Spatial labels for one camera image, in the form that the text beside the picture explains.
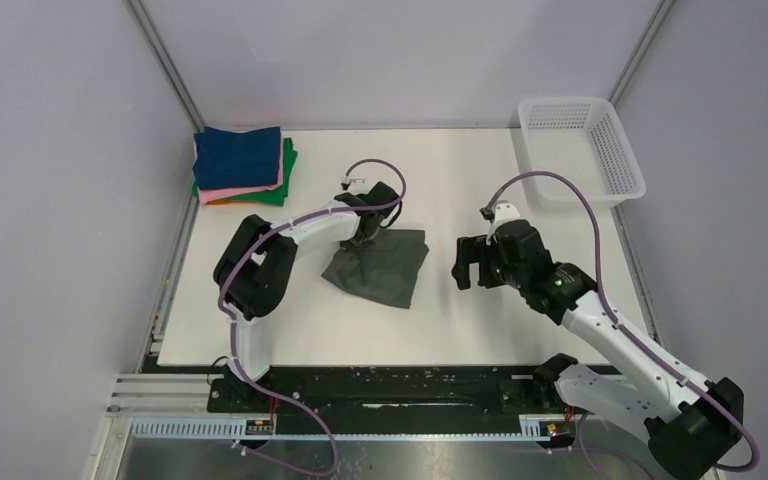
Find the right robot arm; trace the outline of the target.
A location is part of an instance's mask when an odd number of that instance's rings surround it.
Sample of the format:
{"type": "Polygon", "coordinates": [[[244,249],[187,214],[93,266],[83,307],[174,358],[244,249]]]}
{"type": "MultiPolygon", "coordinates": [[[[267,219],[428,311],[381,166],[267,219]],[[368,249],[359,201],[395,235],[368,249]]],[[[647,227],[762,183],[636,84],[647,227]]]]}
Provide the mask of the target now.
{"type": "Polygon", "coordinates": [[[539,232],[515,219],[487,235],[456,242],[452,276],[461,290],[510,286],[528,306],[576,335],[616,368],[624,383],[605,379],[575,358],[557,354],[535,373],[535,402],[557,412],[565,405],[610,421],[645,443],[676,479],[699,479],[717,466],[747,431],[744,394],[688,367],[641,333],[605,298],[599,284],[571,263],[552,259],[539,232]]]}

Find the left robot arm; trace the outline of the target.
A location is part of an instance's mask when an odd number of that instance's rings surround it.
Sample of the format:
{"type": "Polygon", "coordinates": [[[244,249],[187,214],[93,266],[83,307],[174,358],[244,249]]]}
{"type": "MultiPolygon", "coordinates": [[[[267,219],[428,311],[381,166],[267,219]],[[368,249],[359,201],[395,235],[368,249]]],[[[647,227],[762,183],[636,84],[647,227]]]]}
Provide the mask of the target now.
{"type": "Polygon", "coordinates": [[[371,241],[402,201],[402,194],[377,182],[288,220],[269,222],[256,214],[242,220],[212,274],[218,308],[231,326],[229,368],[237,377],[231,395],[242,408],[256,411],[269,401],[271,387],[262,378],[272,363],[265,323],[285,297],[295,262],[325,247],[371,241]]]}

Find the dark grey t-shirt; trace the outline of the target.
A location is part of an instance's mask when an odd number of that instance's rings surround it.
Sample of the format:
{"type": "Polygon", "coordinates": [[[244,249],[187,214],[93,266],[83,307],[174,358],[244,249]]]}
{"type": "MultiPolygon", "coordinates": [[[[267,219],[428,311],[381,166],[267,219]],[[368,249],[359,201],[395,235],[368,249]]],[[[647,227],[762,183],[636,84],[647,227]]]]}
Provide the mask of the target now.
{"type": "Polygon", "coordinates": [[[321,277],[352,296],[408,309],[429,253],[425,240],[423,230],[382,229],[361,244],[343,242],[321,277]]]}

